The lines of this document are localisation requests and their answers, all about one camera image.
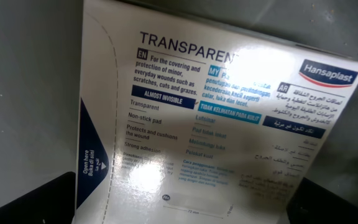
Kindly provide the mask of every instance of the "hansaplast logo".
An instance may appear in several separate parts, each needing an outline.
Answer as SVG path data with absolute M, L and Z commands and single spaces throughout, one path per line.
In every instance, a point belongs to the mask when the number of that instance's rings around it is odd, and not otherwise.
M 349 87 L 358 72 L 305 60 L 299 74 L 311 83 L 330 88 Z

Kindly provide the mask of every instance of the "box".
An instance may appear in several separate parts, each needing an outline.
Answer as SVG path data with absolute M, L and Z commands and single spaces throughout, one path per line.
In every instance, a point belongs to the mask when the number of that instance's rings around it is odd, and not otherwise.
M 275 223 L 358 62 L 116 1 L 85 1 L 77 223 Z

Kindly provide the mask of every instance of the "gray background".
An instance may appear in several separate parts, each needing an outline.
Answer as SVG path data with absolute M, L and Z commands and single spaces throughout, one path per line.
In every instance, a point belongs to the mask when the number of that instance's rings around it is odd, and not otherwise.
M 142 1 L 358 60 L 357 0 Z M 81 1 L 0 0 L 0 206 L 75 170 L 81 23 Z M 358 206 L 358 89 L 306 177 Z

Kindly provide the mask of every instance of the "gray surface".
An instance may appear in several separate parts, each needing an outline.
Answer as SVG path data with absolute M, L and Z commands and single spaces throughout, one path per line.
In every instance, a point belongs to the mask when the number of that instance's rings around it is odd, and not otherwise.
M 356 0 L 143 1 L 358 59 Z M 75 170 L 81 7 L 0 0 L 0 206 Z M 307 178 L 358 206 L 358 89 Z
M 140 2 L 349 55 L 358 60 L 358 0 Z M 358 206 L 358 89 L 306 177 Z
M 0 206 L 75 171 L 81 28 L 81 1 L 0 1 Z

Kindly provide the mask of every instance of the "red curved line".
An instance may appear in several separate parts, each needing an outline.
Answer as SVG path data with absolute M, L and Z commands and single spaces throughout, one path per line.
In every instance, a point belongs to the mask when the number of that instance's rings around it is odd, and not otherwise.
M 306 80 L 308 80 L 309 82 L 311 83 L 314 83 L 316 85 L 320 85 L 320 86 L 324 86 L 324 87 L 331 87 L 331 88 L 343 88 L 343 87 L 349 87 L 349 86 L 352 86 L 352 85 L 329 85 L 329 84 L 323 84 L 319 81 L 316 81 L 316 80 L 313 80 L 309 77 L 307 77 L 305 74 L 303 73 L 299 73 L 299 75 L 301 75 L 303 78 L 305 78 Z

